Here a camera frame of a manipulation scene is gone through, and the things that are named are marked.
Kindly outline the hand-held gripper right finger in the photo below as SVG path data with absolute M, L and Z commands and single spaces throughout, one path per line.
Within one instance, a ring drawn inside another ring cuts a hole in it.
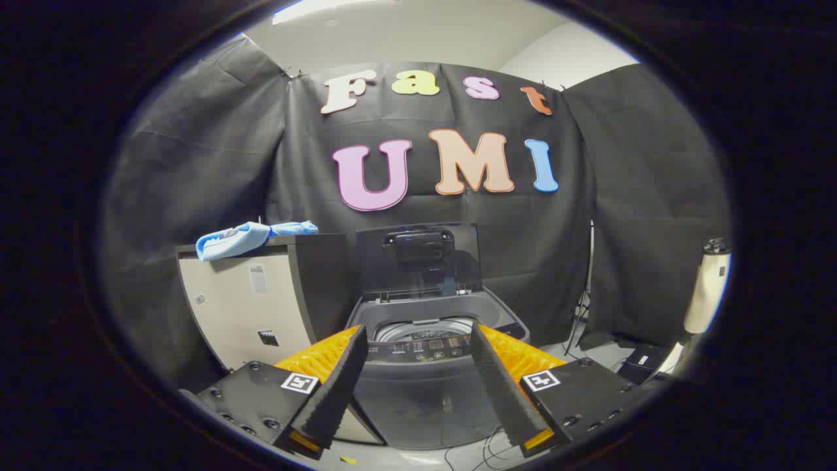
M 593 360 L 564 362 L 483 324 L 472 328 L 470 354 L 509 444 L 526 458 L 622 425 L 661 387 Z

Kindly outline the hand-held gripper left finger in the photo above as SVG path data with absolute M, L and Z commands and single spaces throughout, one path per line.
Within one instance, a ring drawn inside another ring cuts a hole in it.
M 352 402 L 367 350 L 365 328 L 354 326 L 276 364 L 248 361 L 180 397 L 234 442 L 290 461 L 319 460 Z

